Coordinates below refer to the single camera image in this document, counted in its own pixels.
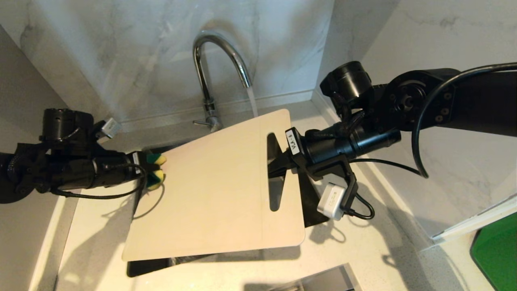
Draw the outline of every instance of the green object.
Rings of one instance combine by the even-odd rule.
[[[147,162],[154,164],[160,157],[161,154],[147,154]]]
[[[155,173],[149,173],[147,174],[147,184],[145,185],[146,188],[150,188],[153,185],[160,184],[163,180],[160,179]]]
[[[498,291],[517,290],[517,213],[478,231],[470,255]]]

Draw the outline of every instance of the faucet handle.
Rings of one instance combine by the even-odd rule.
[[[203,120],[194,120],[192,121],[193,124],[197,124],[197,125],[206,125],[206,126],[211,126],[210,123],[206,122],[206,121],[203,121]]]

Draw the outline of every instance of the faucet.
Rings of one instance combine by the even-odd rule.
[[[249,78],[248,69],[246,64],[240,57],[240,54],[235,48],[219,33],[213,31],[201,31],[194,40],[192,53],[194,55],[194,63],[197,71],[197,77],[203,90],[204,109],[205,109],[205,121],[194,121],[194,124],[201,124],[210,127],[210,132],[216,132],[223,128],[223,124],[218,117],[216,102],[208,91],[208,85],[206,84],[205,74],[203,72],[203,66],[201,65],[201,47],[205,42],[213,42],[220,47],[232,60],[235,65],[237,72],[239,73],[240,81],[244,88],[251,87],[251,80]]]

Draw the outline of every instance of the running water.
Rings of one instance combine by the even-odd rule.
[[[259,115],[257,111],[257,104],[255,103],[255,95],[253,95],[253,87],[246,88],[246,91],[248,92],[248,97],[250,98],[251,103],[251,111],[253,111],[253,117],[257,117]]]

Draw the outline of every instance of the cutting board handle hole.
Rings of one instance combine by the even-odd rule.
[[[282,154],[282,149],[278,144],[277,137],[274,133],[267,135],[267,163],[271,163],[275,158]],[[273,212],[280,209],[280,201],[282,200],[282,191],[284,188],[285,175],[268,179],[269,185],[269,209]]]

